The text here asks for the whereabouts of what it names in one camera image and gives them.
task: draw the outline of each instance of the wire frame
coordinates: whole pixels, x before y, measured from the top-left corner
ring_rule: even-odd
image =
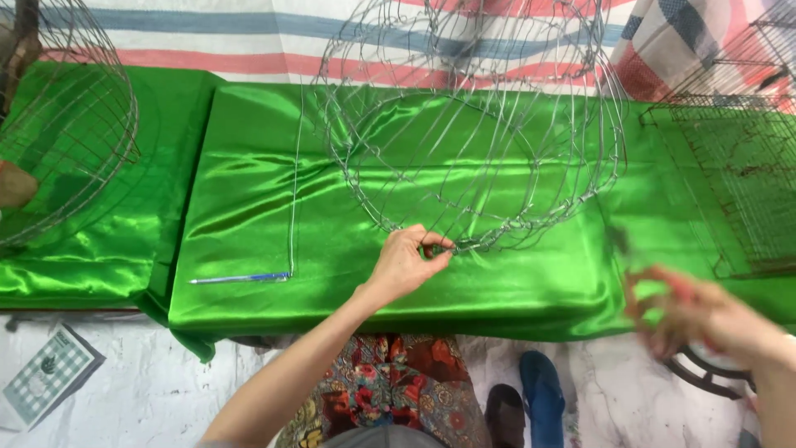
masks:
[[[23,43],[34,57],[20,68],[10,59]],[[2,210],[2,248],[76,213],[139,151],[130,81],[81,0],[0,0],[0,64],[0,99],[10,103],[0,159],[39,183],[26,206]]]
[[[360,3],[314,83],[318,129],[373,221],[518,249],[609,187],[625,167],[623,91],[602,13],[599,0]]]
[[[794,29],[776,2],[650,108],[679,125],[735,237],[708,219],[718,277],[796,272]]]

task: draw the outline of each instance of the blue shoe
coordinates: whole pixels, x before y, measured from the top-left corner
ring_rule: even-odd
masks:
[[[520,358],[520,379],[528,401],[533,448],[564,448],[564,393],[558,372],[544,354],[532,350]]]

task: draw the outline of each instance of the shoe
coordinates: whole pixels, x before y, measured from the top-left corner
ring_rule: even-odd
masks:
[[[564,393],[552,361],[536,350],[520,358],[522,393],[531,420],[531,446],[564,448]]]
[[[508,384],[496,384],[486,400],[486,428],[494,448],[525,446],[525,414],[522,397]]]

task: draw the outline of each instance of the foot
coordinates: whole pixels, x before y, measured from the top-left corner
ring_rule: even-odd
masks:
[[[520,393],[508,384],[496,384],[486,400],[486,427],[494,448],[525,446],[525,413]]]

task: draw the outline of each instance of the woman's right hand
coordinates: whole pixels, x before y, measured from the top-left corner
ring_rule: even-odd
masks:
[[[691,300],[676,294],[656,295],[636,301],[633,286],[639,281],[672,281],[683,285]],[[635,321],[642,342],[658,359],[666,359],[689,342],[707,341],[711,348],[733,358],[741,367],[777,360],[789,342],[776,324],[760,316],[717,283],[701,281],[659,265],[626,276],[626,313]],[[644,313],[662,308],[664,316],[654,328]]]

